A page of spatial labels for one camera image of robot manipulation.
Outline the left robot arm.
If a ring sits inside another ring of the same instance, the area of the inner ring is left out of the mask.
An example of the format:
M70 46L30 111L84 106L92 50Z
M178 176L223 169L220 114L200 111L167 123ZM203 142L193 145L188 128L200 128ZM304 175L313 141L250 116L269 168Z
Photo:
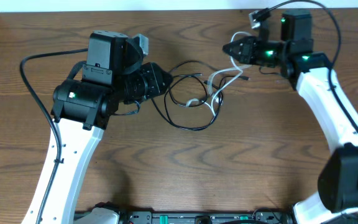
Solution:
M75 212L91 157L120 103L140 106L167 92L173 78L145 63L149 40L142 34L96 30L76 63L53 92L44 115L51 135L47 156L24 223L123 223L119 210L105 206Z

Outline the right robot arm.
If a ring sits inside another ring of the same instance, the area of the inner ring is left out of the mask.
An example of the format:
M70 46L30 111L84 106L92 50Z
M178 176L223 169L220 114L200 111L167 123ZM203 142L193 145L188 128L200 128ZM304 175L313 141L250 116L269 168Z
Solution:
M310 12L285 11L278 41L269 38L270 13L268 8L251 12L250 24L258 35L233 40L223 51L245 65L279 67L312 110L331 153L316 193L294 204L283 222L358 223L358 113L338 82L333 62L313 49Z

